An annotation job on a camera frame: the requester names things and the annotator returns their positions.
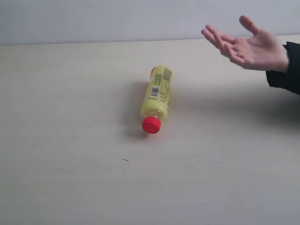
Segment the black-sleeved forearm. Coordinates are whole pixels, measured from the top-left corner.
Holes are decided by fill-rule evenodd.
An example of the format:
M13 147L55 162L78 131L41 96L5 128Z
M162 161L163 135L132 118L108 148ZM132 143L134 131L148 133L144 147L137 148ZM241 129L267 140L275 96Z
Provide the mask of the black-sleeved forearm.
M266 71L266 79L270 87L281 88L300 94L300 44L286 42L283 47L287 50L289 63L285 72Z

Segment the open bare hand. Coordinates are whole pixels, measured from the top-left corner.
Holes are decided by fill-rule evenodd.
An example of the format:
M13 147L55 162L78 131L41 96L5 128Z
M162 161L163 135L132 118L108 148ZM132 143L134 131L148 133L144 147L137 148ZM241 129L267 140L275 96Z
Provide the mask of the open bare hand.
M239 17L239 22L252 37L232 37L211 25L206 25L201 33L223 56L243 69L285 72L289 59L280 40L245 15Z

